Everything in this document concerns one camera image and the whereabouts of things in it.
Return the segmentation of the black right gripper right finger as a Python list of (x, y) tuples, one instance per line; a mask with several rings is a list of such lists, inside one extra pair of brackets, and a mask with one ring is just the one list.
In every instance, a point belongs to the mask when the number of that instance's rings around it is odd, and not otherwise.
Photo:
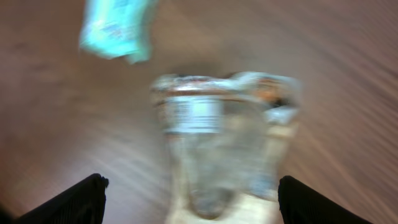
[(279, 180), (278, 202), (284, 224), (371, 224), (290, 175)]

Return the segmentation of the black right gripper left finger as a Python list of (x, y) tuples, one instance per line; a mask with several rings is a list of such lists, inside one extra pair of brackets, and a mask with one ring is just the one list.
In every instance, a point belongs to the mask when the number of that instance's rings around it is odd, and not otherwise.
[(102, 224), (109, 180), (92, 174), (17, 218), (16, 224)]

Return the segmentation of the beige plastic bag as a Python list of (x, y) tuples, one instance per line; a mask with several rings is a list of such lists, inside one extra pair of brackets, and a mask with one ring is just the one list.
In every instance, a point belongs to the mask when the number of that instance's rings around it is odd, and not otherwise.
[(276, 223), (277, 173), (298, 127), (298, 80), (162, 75), (151, 97), (172, 155), (167, 223)]

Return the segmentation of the teal wipes packet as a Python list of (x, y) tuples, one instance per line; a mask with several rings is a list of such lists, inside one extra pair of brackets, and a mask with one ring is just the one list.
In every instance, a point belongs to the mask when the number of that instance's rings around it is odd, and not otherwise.
[(99, 57), (150, 59), (149, 29), (157, 0), (86, 0), (79, 46)]

